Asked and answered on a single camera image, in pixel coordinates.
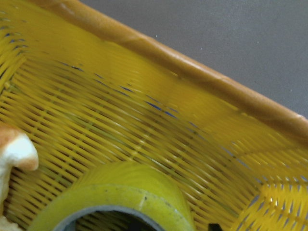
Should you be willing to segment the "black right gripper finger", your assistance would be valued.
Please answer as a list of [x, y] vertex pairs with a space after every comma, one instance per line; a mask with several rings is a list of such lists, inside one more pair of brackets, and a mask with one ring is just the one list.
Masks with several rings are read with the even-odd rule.
[[218, 223], [209, 223], [208, 231], [223, 231], [223, 229]]

